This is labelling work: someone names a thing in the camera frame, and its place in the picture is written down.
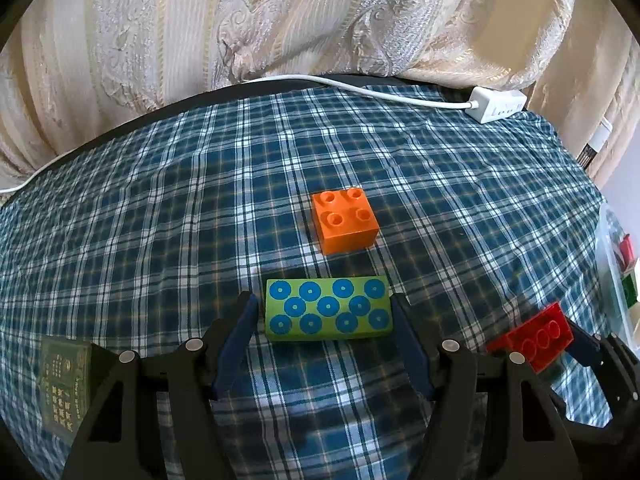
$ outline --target blue circle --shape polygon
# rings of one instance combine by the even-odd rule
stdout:
[[[349,310],[355,316],[366,316],[371,310],[371,304],[364,296],[354,296],[349,301]]]
[[[318,312],[323,316],[335,316],[339,310],[340,303],[333,296],[325,296],[318,301]]]
[[[305,301],[315,301],[320,297],[320,285],[316,282],[305,282],[300,285],[298,294]]]
[[[286,300],[291,294],[291,285],[282,280],[273,282],[269,286],[269,294],[274,300]]]
[[[367,280],[367,283],[364,284],[364,293],[374,300],[382,298],[385,295],[385,289],[385,284],[375,278]]]
[[[369,324],[376,330],[382,330],[389,325],[389,313],[383,308],[376,308],[369,314]]]
[[[300,330],[305,334],[313,335],[320,332],[322,319],[316,314],[305,314],[300,318]]]
[[[301,298],[294,296],[284,302],[284,311],[291,317],[300,317],[305,313],[306,304]]]
[[[351,283],[351,280],[341,278],[340,280],[334,281],[334,286],[332,287],[332,289],[334,290],[334,294],[338,296],[338,298],[348,298],[351,294],[353,294],[353,283]]]
[[[343,334],[350,334],[358,327],[358,318],[351,312],[343,312],[335,318],[335,327]]]
[[[276,314],[271,318],[269,328],[274,334],[285,335],[291,330],[291,319],[284,314]]]

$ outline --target plaid tablecloth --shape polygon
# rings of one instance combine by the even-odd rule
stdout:
[[[380,236],[325,257],[310,195],[349,186],[364,188]],[[386,275],[444,335],[480,351],[555,300],[597,330],[601,202],[528,112],[480,125],[326,88],[181,113],[81,153],[0,210],[0,415],[59,478],[69,448],[38,410],[43,334],[166,352],[241,290],[261,297],[268,278]],[[570,358],[554,387],[576,420],[607,420],[594,377]],[[159,409],[179,478],[166,398]],[[272,345],[261,324],[214,412],[240,478],[404,479],[429,406],[390,337]],[[477,412],[468,470],[482,400]]]

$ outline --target silver screw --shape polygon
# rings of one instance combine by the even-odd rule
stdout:
[[[202,347],[204,346],[204,343],[202,342],[202,339],[194,337],[193,339],[189,339],[186,343],[186,345],[184,345],[184,347],[189,351],[189,352],[195,352],[200,350]]]
[[[136,353],[133,350],[125,350],[118,359],[121,363],[127,364],[133,361],[136,358]]]
[[[445,339],[442,342],[442,347],[447,352],[457,352],[458,350],[460,350],[460,343],[458,343],[457,341],[453,341],[453,339]]]
[[[509,354],[509,359],[512,363],[516,365],[523,365],[524,361],[526,361],[526,359],[524,358],[524,355],[522,355],[520,352],[511,352]]]

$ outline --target white cable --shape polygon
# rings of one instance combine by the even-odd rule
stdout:
[[[73,150],[69,150],[68,152],[63,153],[62,155],[57,156],[53,160],[50,160],[43,167],[38,168],[36,171],[34,171],[34,173],[27,180],[25,180],[22,184],[20,184],[20,186],[10,187],[9,189],[0,189],[0,195],[4,195],[4,194],[7,194],[7,193],[15,193],[16,191],[20,191],[24,186],[26,186],[28,183],[30,183],[34,178],[36,178],[39,174],[41,174],[49,166],[51,166],[53,163],[59,161],[62,157],[64,157],[65,155],[68,155],[72,151]]]
[[[339,88],[341,90],[354,92],[356,94],[364,95],[366,97],[372,97],[375,99],[382,99],[385,101],[393,101],[395,103],[405,103],[408,105],[421,106],[421,107],[427,107],[427,108],[445,108],[447,110],[465,110],[466,108],[478,108],[477,101],[468,101],[466,103],[443,103],[440,101],[425,101],[424,99],[412,99],[411,97],[385,94],[384,92],[375,92],[373,90],[367,90],[366,88],[360,88],[358,86],[349,85],[347,83],[341,83],[340,81],[334,81],[333,79],[327,79],[325,77],[318,77],[315,75],[305,75],[305,74],[272,75],[268,77],[261,77],[260,79],[251,79],[249,81],[245,81],[244,84],[257,83],[260,81],[284,81],[287,79],[312,81],[314,83],[320,83],[328,86],[335,86],[336,88]],[[34,178],[36,178],[49,166],[56,163],[57,161],[59,161],[61,158],[68,155],[72,151],[73,150],[63,153],[62,155],[59,155],[53,160],[50,160],[49,162],[47,162],[43,167],[36,170],[27,180],[25,180],[22,184],[20,184],[20,186],[10,187],[9,189],[0,189],[0,195],[7,194],[7,193],[15,193],[16,191],[20,191],[23,187],[25,187],[28,183],[30,183]]]
[[[393,101],[395,103],[405,103],[408,105],[422,106],[427,108],[446,108],[447,110],[465,110],[467,108],[478,108],[478,102],[476,101],[467,101],[465,103],[443,103],[441,101],[425,101],[424,99],[412,99],[411,97],[386,94],[384,92],[375,92],[373,90],[367,90],[366,88],[360,88],[359,86],[353,86],[347,83],[341,83],[340,81],[334,81],[333,79],[327,79],[325,77],[318,77],[315,75],[272,75],[268,77],[261,77],[260,79],[251,79],[249,81],[245,81],[244,84],[257,83],[260,81],[283,81],[287,79],[302,79],[304,81],[313,81],[314,83],[335,86],[336,88],[340,88],[341,90],[347,90],[349,92],[354,92],[366,97],[373,97],[385,101]]]

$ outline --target green block in plastic bin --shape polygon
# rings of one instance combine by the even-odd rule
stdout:
[[[272,341],[356,339],[393,329],[382,276],[267,280],[265,320]]]

